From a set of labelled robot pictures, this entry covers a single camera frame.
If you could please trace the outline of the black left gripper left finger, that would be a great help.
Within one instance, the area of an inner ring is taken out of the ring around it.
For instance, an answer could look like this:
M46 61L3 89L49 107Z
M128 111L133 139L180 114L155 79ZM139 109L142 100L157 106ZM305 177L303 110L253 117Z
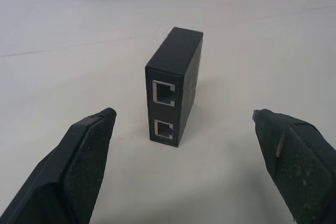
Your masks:
M74 123L36 165L1 223L89 223L116 116L114 109L106 108Z

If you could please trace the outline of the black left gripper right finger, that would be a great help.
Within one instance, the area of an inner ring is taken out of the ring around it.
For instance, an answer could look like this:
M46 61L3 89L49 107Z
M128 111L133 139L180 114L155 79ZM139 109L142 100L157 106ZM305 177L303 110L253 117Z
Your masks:
M335 223L335 149L303 120L253 113L266 169L296 223Z

